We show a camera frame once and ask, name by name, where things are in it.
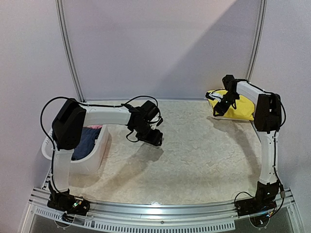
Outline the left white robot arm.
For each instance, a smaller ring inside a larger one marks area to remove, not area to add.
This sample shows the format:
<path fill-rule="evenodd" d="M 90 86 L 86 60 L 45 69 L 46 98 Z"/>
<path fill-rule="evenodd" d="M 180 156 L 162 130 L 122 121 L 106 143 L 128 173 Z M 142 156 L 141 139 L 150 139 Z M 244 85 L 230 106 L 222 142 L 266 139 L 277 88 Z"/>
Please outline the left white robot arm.
<path fill-rule="evenodd" d="M 62 211 L 72 207 L 71 198 L 63 193 L 69 190 L 70 172 L 90 174 L 99 168 L 101 142 L 106 141 L 107 125 L 126 126 L 130 133 L 136 134 L 136 142 L 159 147 L 163 134 L 157 127 L 162 122 L 158 104 L 149 100 L 141 106 L 128 102 L 114 106 L 67 99 L 47 134 L 52 144 L 54 204 Z"/>

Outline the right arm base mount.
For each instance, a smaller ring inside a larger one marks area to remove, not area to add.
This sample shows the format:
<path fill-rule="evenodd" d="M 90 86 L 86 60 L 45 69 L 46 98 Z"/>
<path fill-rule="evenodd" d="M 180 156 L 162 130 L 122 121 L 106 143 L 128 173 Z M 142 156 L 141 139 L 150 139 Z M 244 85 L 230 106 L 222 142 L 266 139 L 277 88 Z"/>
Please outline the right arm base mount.
<path fill-rule="evenodd" d="M 240 194 L 247 194 L 250 198 L 237 200 Z M 238 217 L 247 216 L 258 213 L 267 213 L 265 216 L 271 218 L 280 211 L 285 201 L 285 191 L 280 192 L 282 202 L 280 206 L 277 206 L 275 200 L 258 202 L 255 197 L 251 196 L 248 192 L 242 191 L 238 193 L 234 198 L 234 206 L 236 208 Z"/>

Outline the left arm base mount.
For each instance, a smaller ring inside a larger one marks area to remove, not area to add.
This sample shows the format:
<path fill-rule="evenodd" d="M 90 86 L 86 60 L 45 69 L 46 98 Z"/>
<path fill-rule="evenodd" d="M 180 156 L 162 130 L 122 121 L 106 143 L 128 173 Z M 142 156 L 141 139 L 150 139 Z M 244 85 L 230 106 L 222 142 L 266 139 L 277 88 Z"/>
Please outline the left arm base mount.
<path fill-rule="evenodd" d="M 51 181 L 48 185 L 50 197 L 47 207 L 67 214 L 86 216 L 90 210 L 90 202 L 83 197 L 71 195 L 69 189 L 65 192 L 57 192 L 54 190 Z"/>

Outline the yellow garment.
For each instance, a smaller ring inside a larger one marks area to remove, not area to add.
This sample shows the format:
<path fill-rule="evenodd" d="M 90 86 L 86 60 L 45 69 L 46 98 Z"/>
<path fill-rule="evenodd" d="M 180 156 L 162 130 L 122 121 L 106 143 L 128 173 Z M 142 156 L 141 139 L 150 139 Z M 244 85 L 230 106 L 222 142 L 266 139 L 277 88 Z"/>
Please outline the yellow garment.
<path fill-rule="evenodd" d="M 217 92 L 222 94 L 223 96 L 227 93 L 225 89 L 217 89 L 217 90 L 210 90 L 208 92 Z M 218 103 L 217 100 L 208 100 L 212 117 L 214 119 L 230 119 L 230 120 L 239 120 L 239 121 L 253 121 L 253 113 L 255 111 L 255 106 L 251 100 L 244 97 L 243 95 L 240 95 L 240 98 L 236 100 L 235 107 L 230 106 L 228 111 L 225 113 L 224 116 L 213 116 L 213 107 Z"/>

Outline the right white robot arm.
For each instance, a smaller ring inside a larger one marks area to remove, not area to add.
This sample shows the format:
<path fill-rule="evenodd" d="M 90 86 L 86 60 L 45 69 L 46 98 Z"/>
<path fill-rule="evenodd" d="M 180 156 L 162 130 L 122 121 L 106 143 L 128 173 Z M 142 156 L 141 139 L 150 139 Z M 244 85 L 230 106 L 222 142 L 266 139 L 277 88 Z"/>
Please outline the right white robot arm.
<path fill-rule="evenodd" d="M 216 100 L 213 108 L 215 117 L 223 117 L 230 107 L 237 109 L 236 101 L 244 96 L 254 104 L 253 127 L 261 143 L 261 172 L 257 197 L 252 199 L 251 207 L 261 212 L 270 204 L 270 196 L 283 192 L 284 187 L 277 173 L 278 135 L 286 121 L 285 108 L 279 94 L 265 91 L 246 79 L 236 79 L 233 75 L 222 78 L 225 94 L 216 91 L 206 92 L 206 98 Z"/>

